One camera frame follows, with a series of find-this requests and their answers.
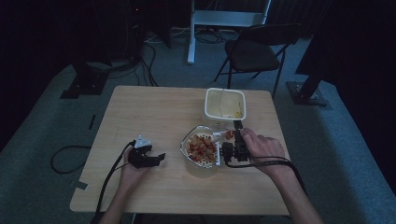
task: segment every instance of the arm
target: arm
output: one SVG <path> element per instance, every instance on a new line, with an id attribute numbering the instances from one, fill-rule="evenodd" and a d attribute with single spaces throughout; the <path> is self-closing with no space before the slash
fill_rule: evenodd
<path id="1" fill-rule="evenodd" d="M 128 163 L 128 155 L 131 149 L 127 149 L 124 153 L 124 163 Z M 131 164 L 127 164 L 121 168 L 121 177 L 119 187 L 111 201 L 110 206 L 100 220 L 100 224 L 119 224 L 125 205 L 129 200 L 134 188 L 138 185 L 144 174 L 150 168 L 136 169 Z"/>
<path id="2" fill-rule="evenodd" d="M 241 134 L 251 155 L 250 163 L 273 160 L 254 157 L 285 157 L 285 151 L 278 140 L 256 135 L 247 128 L 241 130 Z M 270 165 L 257 168 L 274 181 L 294 223 L 323 223 L 318 212 L 305 195 L 295 173 L 289 166 Z"/>

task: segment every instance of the black chair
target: black chair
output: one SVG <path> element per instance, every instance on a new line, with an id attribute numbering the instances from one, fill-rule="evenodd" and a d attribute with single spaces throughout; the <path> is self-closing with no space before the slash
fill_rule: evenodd
<path id="1" fill-rule="evenodd" d="M 227 53 L 223 65 L 221 66 L 214 81 L 220 75 L 228 74 L 228 86 L 231 88 L 231 77 L 238 73 L 253 73 L 253 78 L 263 71 L 277 71 L 276 83 L 272 97 L 276 94 L 277 83 L 282 72 L 283 62 L 285 62 L 286 48 L 294 45 L 300 37 L 300 24 L 281 25 L 252 25 L 241 31 L 236 40 L 229 40 L 225 43 L 224 49 Z M 274 53 L 271 46 L 283 47 Z M 230 63 L 228 73 L 221 73 L 226 63 Z"/>

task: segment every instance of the white stand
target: white stand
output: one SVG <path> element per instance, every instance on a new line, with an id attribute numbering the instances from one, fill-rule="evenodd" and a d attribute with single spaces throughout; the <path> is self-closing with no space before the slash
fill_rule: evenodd
<path id="1" fill-rule="evenodd" d="M 271 0 L 266 1 L 263 13 L 195 10 L 194 5 L 195 0 L 191 0 L 191 36 L 187 59 L 188 64 L 194 64 L 195 24 L 240 27 L 265 24 Z"/>

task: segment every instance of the person's left hand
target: person's left hand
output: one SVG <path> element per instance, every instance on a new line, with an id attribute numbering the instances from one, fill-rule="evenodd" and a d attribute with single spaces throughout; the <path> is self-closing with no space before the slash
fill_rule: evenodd
<path id="1" fill-rule="evenodd" d="M 132 149 L 133 149 L 132 147 L 126 149 L 123 155 L 124 164 L 128 163 L 128 156 Z M 121 168 L 119 188 L 132 190 L 140 182 L 143 175 L 147 173 L 150 169 L 151 167 L 142 167 L 137 169 L 132 164 L 124 165 Z"/>

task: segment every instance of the glass bowl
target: glass bowl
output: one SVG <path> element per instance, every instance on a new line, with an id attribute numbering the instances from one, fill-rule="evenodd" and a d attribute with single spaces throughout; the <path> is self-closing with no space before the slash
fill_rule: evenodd
<path id="1" fill-rule="evenodd" d="M 197 126 L 181 141 L 187 170 L 197 177 L 209 177 L 220 166 L 219 141 L 211 128 Z"/>

